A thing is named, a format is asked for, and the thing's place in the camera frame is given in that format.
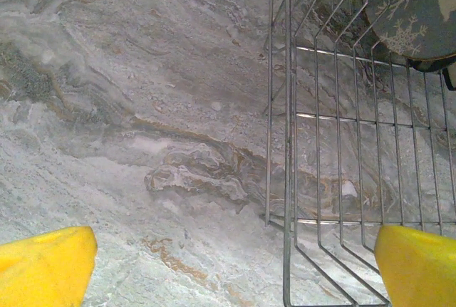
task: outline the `wire rack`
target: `wire rack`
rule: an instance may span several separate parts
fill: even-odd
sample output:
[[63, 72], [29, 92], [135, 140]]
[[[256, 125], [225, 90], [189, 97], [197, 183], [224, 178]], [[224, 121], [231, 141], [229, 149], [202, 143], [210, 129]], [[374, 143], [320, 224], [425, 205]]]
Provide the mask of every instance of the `wire rack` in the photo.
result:
[[[363, 267], [366, 271], [371, 271], [374, 275], [380, 274], [375, 264], [373, 257], [373, 243], [378, 228], [382, 224], [399, 224], [409, 227], [415, 227], [425, 231], [431, 231], [438, 234], [451, 235], [455, 230], [456, 225], [456, 194], [455, 194], [455, 175], [452, 159], [452, 139], [455, 137], [455, 130], [451, 129], [448, 125], [450, 119], [450, 109], [448, 105], [451, 103], [449, 91], [446, 90], [441, 73], [424, 74], [414, 70], [410, 70], [405, 59], [396, 56], [395, 54], [385, 52], [383, 45], [378, 39], [372, 41], [372, 27], [376, 21], [371, 24], [359, 23], [363, 20], [363, 13], [366, 7], [374, 0], [282, 0], [278, 9], [274, 7], [274, 0], [270, 0], [269, 7], [269, 37], [265, 43], [265, 50], [269, 54], [269, 90], [268, 97], [269, 103], [265, 113], [268, 116], [268, 134], [267, 134], [267, 177], [266, 177], [266, 212], [265, 221], [266, 225], [277, 224], [284, 230], [284, 257], [283, 257], [283, 299], [285, 306], [296, 306], [291, 302], [291, 268], [293, 265], [293, 258], [300, 256], [312, 268], [313, 272], [319, 276], [320, 279], [326, 281], [335, 291], [340, 300], [340, 304], [333, 304], [331, 306], [390, 306], [388, 295], [384, 287], [378, 288], [371, 283], [371, 280], [365, 279], [355, 267]], [[389, 0], [384, 11], [379, 14], [378, 19], [390, 6]], [[321, 7], [327, 4], [329, 7], [326, 14], [321, 14]], [[339, 22], [339, 28], [333, 35], [331, 42], [332, 47], [325, 49], [319, 47], [321, 44], [328, 45], [326, 41], [322, 41], [323, 35], [328, 30], [328, 27], [333, 24], [337, 16], [345, 16], [343, 22]], [[312, 29], [311, 19], [313, 16], [320, 16], [317, 29]], [[306, 40], [311, 39], [311, 44], [305, 44]], [[298, 65], [300, 59], [307, 56], [307, 62], [313, 57], [313, 75], [309, 78], [299, 78]], [[351, 74], [348, 76], [344, 71], [341, 74], [341, 62], [351, 66]], [[279, 81], [279, 87], [274, 88], [274, 81], [277, 80], [275, 74], [275, 64], [283, 63], [284, 65], [284, 80]], [[320, 72], [322, 68], [328, 65], [332, 66], [333, 80], [334, 80], [334, 99], [335, 108], [333, 113], [321, 112], [321, 83]], [[354, 112], [352, 116], [348, 113], [343, 113], [340, 109], [341, 106], [341, 81], [346, 82], [348, 79], [353, 84], [354, 96]], [[362, 105], [360, 91], [361, 81], [369, 77], [371, 79], [371, 92], [373, 106], [373, 116], [365, 118], [362, 116], [360, 105]], [[380, 77], [383, 81], [387, 81], [387, 88], [380, 83]], [[314, 102], [313, 108], [308, 111], [300, 111], [298, 102], [301, 98], [298, 90], [299, 80], [314, 80], [313, 94]], [[399, 82], [405, 83], [400, 85], [400, 92], [397, 85]], [[408, 111], [410, 119], [403, 121], [399, 116], [398, 104], [400, 99], [398, 96], [404, 96], [404, 88], [408, 91], [405, 96], [408, 97]], [[420, 97], [424, 97], [427, 122], [424, 123], [420, 120], [415, 111], [415, 106], [419, 105], [417, 98], [417, 89], [421, 88], [422, 93]], [[285, 96], [285, 113], [273, 115], [273, 105], [278, 100], [280, 94]], [[392, 110], [391, 119], [381, 117], [382, 112], [379, 108], [380, 101], [385, 105], [385, 101], [389, 100], [389, 108]], [[435, 111], [436, 101], [440, 104], [437, 112], [431, 116], [432, 111]], [[435, 114], [438, 114], [438, 122], [434, 123]], [[273, 120], [274, 128], [284, 128], [285, 137], [285, 181], [284, 181], [284, 206], [283, 214], [275, 214], [271, 211], [271, 171], [272, 171], [272, 135], [273, 135]], [[333, 123], [336, 142], [333, 145], [334, 156], [333, 161], [337, 162], [337, 175], [336, 183], [336, 217], [327, 217], [324, 213], [323, 202], [321, 197], [321, 189], [319, 183], [321, 182], [324, 173], [321, 172], [321, 140], [322, 140], [322, 123]], [[302, 145], [303, 139], [299, 137], [299, 126], [306, 124], [312, 125], [315, 129], [315, 140], [313, 144], [316, 151], [316, 161], [314, 162], [314, 169], [316, 173], [317, 188], [314, 195], [316, 196], [316, 211], [314, 214], [302, 214], [303, 209], [306, 209], [305, 203], [299, 201], [298, 196], [303, 194], [306, 196], [310, 192], [302, 192], [299, 185], [298, 172], [300, 168], [299, 161], [300, 154], [303, 152], [304, 146]], [[344, 144], [344, 127], [348, 125], [354, 131], [356, 140], [354, 141], [354, 149], [358, 159], [358, 183], [356, 185], [358, 195], [358, 213], [346, 214], [344, 211], [344, 199], [346, 196], [343, 194], [343, 147]], [[377, 191], [377, 210], [376, 217], [372, 217], [366, 211], [365, 197], [363, 194], [367, 186], [366, 171], [363, 169], [363, 156], [367, 158], [363, 145], [364, 128], [370, 128], [374, 135], [375, 147], [371, 154], [376, 153], [376, 176], [378, 179]], [[406, 146], [403, 145], [404, 132], [410, 137], [408, 138], [408, 146], [411, 149], [406, 156], [408, 157], [407, 167], [404, 167], [403, 154]], [[392, 135], [393, 158], [395, 162], [395, 172], [397, 174], [396, 185], [394, 190], [397, 194], [397, 202], [391, 204], [387, 202], [385, 197], [388, 181], [393, 179], [386, 177], [383, 171], [385, 164], [383, 163], [384, 155], [387, 150], [383, 148], [385, 134]], [[426, 163], [429, 164], [430, 172], [423, 174], [423, 148], [420, 146], [420, 141], [423, 135], [428, 137], [428, 147], [430, 154]], [[446, 170], [440, 170], [441, 165], [446, 164]], [[410, 183], [405, 182], [405, 177], [414, 177], [414, 181]], [[427, 188], [423, 188], [426, 182], [431, 182]], [[441, 186], [445, 182], [447, 194], [442, 196]], [[412, 185], [412, 191], [415, 195], [418, 205], [414, 209], [409, 209], [410, 193], [406, 192], [407, 186]], [[426, 203], [432, 200], [432, 209], [428, 209]], [[323, 236], [325, 227], [332, 227], [337, 229], [338, 244], [336, 246], [340, 249], [339, 252], [334, 251], [334, 244], [326, 244]], [[353, 234], [358, 234], [358, 237], [351, 238]], [[303, 246], [303, 238], [314, 239], [316, 247], [320, 252], [323, 252], [334, 267], [337, 267], [342, 275], [334, 275], [333, 270], [325, 269], [321, 262], [313, 257], [315, 251], [309, 251], [307, 246]], [[365, 289], [368, 295], [368, 302], [364, 303], [359, 301], [359, 298], [345, 288], [343, 283], [345, 280], [354, 280], [360, 289]], [[310, 300], [305, 301], [305, 306], [317, 306]]]

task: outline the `yellow object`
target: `yellow object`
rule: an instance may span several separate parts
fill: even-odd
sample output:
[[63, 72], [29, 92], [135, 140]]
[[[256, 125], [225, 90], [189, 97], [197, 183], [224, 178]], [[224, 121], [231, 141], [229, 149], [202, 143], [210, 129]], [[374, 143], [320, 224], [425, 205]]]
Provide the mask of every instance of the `yellow object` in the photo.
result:
[[382, 226], [374, 254], [393, 307], [456, 306], [456, 240]]
[[0, 246], [0, 307], [79, 307], [95, 266], [90, 227]]

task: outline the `dish rack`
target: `dish rack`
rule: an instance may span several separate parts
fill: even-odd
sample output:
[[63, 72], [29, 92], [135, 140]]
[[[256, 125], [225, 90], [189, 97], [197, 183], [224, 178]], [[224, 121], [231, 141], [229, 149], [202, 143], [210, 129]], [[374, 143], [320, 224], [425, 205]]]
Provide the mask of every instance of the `dish rack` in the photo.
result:
[[[365, 279], [360, 271], [356, 268], [363, 268], [364, 271], [370, 271], [373, 275], [378, 276], [381, 282], [378, 268], [373, 257], [373, 241], [375, 235], [382, 224], [399, 224], [409, 227], [415, 227], [424, 231], [431, 231], [438, 234], [451, 235], [456, 225], [456, 193], [455, 193], [455, 173], [452, 159], [452, 139], [456, 132], [450, 129], [448, 125], [449, 116], [449, 95], [445, 88], [441, 73], [419, 73], [410, 69], [405, 59], [385, 51], [383, 44], [378, 39], [373, 39], [372, 27], [375, 21], [371, 24], [365, 23], [363, 16], [364, 9], [372, 0], [282, 0], [279, 8], [276, 9], [274, 0], [269, 0], [269, 37], [264, 45], [265, 51], [268, 53], [269, 59], [269, 89], [268, 89], [268, 106], [265, 109], [268, 120], [267, 128], [267, 148], [266, 148], [266, 209], [264, 219], [266, 225], [275, 224], [280, 226], [284, 232], [284, 254], [283, 254], [283, 300], [286, 307], [297, 306], [291, 301], [291, 268], [297, 256], [299, 260], [303, 259], [309, 265], [309, 268], [316, 275], [326, 281], [333, 294], [338, 295], [341, 300], [339, 304], [331, 306], [391, 306], [388, 300], [388, 295], [384, 289], [375, 287], [371, 280]], [[389, 0], [384, 11], [379, 14], [378, 18], [390, 6]], [[319, 23], [311, 23], [311, 19], [319, 19]], [[327, 31], [330, 25], [334, 25], [337, 19], [338, 29], [332, 33], [330, 37], [332, 47], [323, 47], [323, 44], [328, 42]], [[306, 78], [299, 78], [299, 61], [303, 56], [312, 57], [313, 68], [308, 70], [310, 75]], [[333, 66], [334, 80], [334, 100], [336, 102], [333, 113], [321, 112], [321, 77], [322, 68], [331, 62]], [[349, 116], [347, 112], [341, 110], [341, 82], [346, 82], [347, 72], [341, 72], [342, 62], [345, 66], [351, 65], [351, 80], [353, 83], [354, 96], [354, 113]], [[277, 66], [284, 69], [282, 80], [277, 84]], [[383, 81], [387, 81], [387, 85], [380, 82], [380, 77]], [[366, 78], [370, 78], [370, 90], [372, 93], [373, 117], [365, 118], [361, 113], [360, 105], [363, 102], [360, 100], [361, 86], [365, 89]], [[314, 102], [313, 110], [301, 111], [298, 109], [300, 95], [298, 94], [299, 80], [309, 82], [313, 80]], [[409, 118], [408, 122], [403, 122], [398, 114], [399, 89], [395, 85], [399, 82], [406, 83], [401, 88], [406, 87], [408, 90]], [[424, 97], [424, 110], [426, 123], [420, 121], [417, 117], [415, 106], [418, 104], [416, 98], [416, 90], [422, 88], [424, 92], [420, 93], [420, 97]], [[273, 114], [273, 105], [277, 102], [280, 95], [285, 96], [285, 112]], [[380, 101], [382, 108], [385, 107], [385, 101], [390, 98], [389, 106], [392, 110], [392, 118], [387, 120], [382, 118], [383, 113], [379, 108]], [[440, 101], [438, 108], [439, 122], [432, 121], [432, 109], [435, 106], [435, 101]], [[299, 126], [310, 125], [316, 131], [313, 150], [316, 151], [316, 159], [314, 161], [314, 169], [317, 187], [314, 196], [316, 197], [316, 208], [313, 214], [303, 214], [303, 209], [306, 209], [305, 203], [299, 201], [299, 195], [302, 194], [305, 198], [307, 192], [300, 192], [298, 173], [300, 171], [300, 161], [302, 160], [302, 147], [300, 144], [302, 139], [299, 139]], [[336, 217], [327, 217], [323, 211], [323, 198], [321, 196], [320, 182], [323, 179], [324, 173], [321, 172], [321, 140], [323, 134], [322, 123], [333, 123], [336, 142], [334, 148], [334, 162], [337, 162], [337, 175], [335, 176], [336, 186]], [[343, 145], [345, 125], [351, 126], [355, 135], [356, 141], [353, 141], [354, 151], [358, 158], [357, 170], [358, 182], [354, 185], [358, 195], [359, 205], [357, 214], [347, 214], [344, 211], [344, 199], [346, 195], [343, 193]], [[284, 198], [283, 198], [283, 214], [276, 214], [271, 211], [271, 196], [276, 192], [272, 192], [271, 176], [273, 170], [272, 152], [273, 150], [273, 131], [285, 129], [285, 171], [284, 171]], [[366, 181], [366, 172], [363, 169], [363, 156], [365, 158], [366, 149], [363, 146], [363, 128], [371, 128], [372, 135], [375, 135], [374, 143], [376, 146], [372, 154], [377, 154], [377, 177], [378, 177], [378, 194], [376, 208], [379, 211], [376, 217], [369, 214], [366, 210], [365, 198], [363, 196], [364, 189], [368, 183]], [[409, 142], [412, 151], [408, 152], [407, 156], [414, 159], [413, 165], [404, 167], [403, 154], [401, 148], [404, 148], [403, 130], [410, 135]], [[394, 154], [394, 165], [397, 174], [395, 191], [398, 201], [395, 204], [387, 202], [385, 197], [386, 186], [388, 180], [393, 179], [385, 177], [383, 159], [384, 153], [388, 152], [384, 147], [385, 132], [393, 135], [395, 146], [392, 147]], [[423, 152], [421, 151], [419, 139], [423, 135], [428, 135], [428, 145], [430, 148], [430, 156], [426, 163], [428, 168], [432, 170], [423, 174]], [[441, 173], [439, 166], [441, 165], [441, 154], [446, 154], [446, 160], [449, 163], [449, 168]], [[415, 196], [418, 205], [415, 209], [408, 209], [410, 201], [408, 201], [408, 193], [406, 192], [405, 173], [415, 173]], [[432, 189], [423, 188], [425, 179], [433, 181]], [[450, 187], [448, 197], [443, 197], [440, 193], [441, 182], [446, 180], [446, 187]], [[435, 203], [433, 213], [429, 213], [426, 207], [426, 202], [433, 200]], [[444, 206], [444, 203], [451, 203], [451, 206]], [[324, 230], [326, 227], [336, 228], [336, 236], [338, 244], [325, 244]], [[314, 251], [309, 251], [307, 246], [304, 246], [302, 239], [315, 239], [317, 249], [322, 252], [328, 261], [334, 267], [337, 267], [339, 273], [334, 275], [334, 271], [325, 269], [320, 261], [314, 257]], [[350, 258], [351, 261], [346, 261], [343, 258]], [[359, 285], [360, 289], [365, 289], [372, 299], [368, 298], [368, 302], [362, 302], [344, 288], [344, 281], [354, 280]], [[315, 303], [307, 299], [302, 306], [317, 306]]]

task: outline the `marble surface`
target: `marble surface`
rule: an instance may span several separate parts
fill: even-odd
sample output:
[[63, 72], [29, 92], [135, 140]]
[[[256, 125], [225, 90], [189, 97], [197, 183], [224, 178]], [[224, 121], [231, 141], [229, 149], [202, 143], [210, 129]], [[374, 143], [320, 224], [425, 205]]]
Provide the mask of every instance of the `marble surface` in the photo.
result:
[[[264, 228], [268, 0], [0, 0], [0, 243], [77, 224], [91, 225], [99, 252], [84, 307], [281, 306], [281, 231]], [[318, 26], [312, 20], [309, 30]], [[323, 36], [331, 43], [331, 33]], [[300, 109], [314, 107], [313, 58], [300, 55]], [[321, 112], [334, 114], [331, 58], [321, 59]], [[353, 117], [353, 69], [341, 62], [341, 111]], [[284, 77], [277, 65], [275, 76]], [[372, 85], [362, 76], [362, 117], [372, 118]], [[380, 78], [381, 117], [391, 120], [388, 80]], [[398, 74], [398, 117], [410, 122]], [[423, 82], [415, 116], [428, 123]], [[438, 82], [427, 88], [432, 97]], [[454, 125], [456, 105], [448, 98]], [[274, 112], [283, 112], [280, 95]], [[432, 122], [443, 124], [436, 110]], [[273, 197], [283, 199], [283, 125], [275, 124]], [[300, 129], [300, 205], [316, 208], [315, 127]], [[335, 125], [322, 123], [323, 208], [335, 217]], [[363, 129], [366, 208], [378, 212], [373, 129]], [[394, 135], [383, 133], [384, 190], [397, 210]], [[411, 134], [401, 135], [403, 166]], [[435, 190], [430, 141], [420, 143], [423, 191]], [[446, 136], [435, 136], [440, 190], [451, 198]], [[359, 206], [356, 131], [343, 129], [347, 210]], [[416, 182], [403, 189], [416, 216]], [[450, 203], [445, 215], [454, 217]], [[357, 249], [359, 239], [348, 236]], [[329, 229], [328, 244], [337, 242]], [[311, 233], [303, 243], [334, 276]], [[382, 289], [377, 276], [364, 273]], [[340, 303], [304, 259], [294, 258], [294, 301]], [[349, 279], [360, 301], [370, 294]]]

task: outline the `metal wire basket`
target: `metal wire basket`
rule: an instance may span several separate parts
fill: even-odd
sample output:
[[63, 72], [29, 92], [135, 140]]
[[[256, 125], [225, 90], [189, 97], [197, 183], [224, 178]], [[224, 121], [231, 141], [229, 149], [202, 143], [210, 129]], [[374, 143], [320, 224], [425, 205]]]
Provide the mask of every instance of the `metal wire basket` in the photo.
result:
[[[284, 230], [285, 306], [295, 306], [298, 257], [326, 280], [331, 306], [390, 306], [373, 257], [379, 227], [456, 231], [454, 97], [441, 73], [410, 70], [384, 48], [363, 16], [370, 1], [282, 0], [275, 11], [270, 0], [264, 218]], [[271, 188], [274, 130], [285, 138], [282, 199]]]

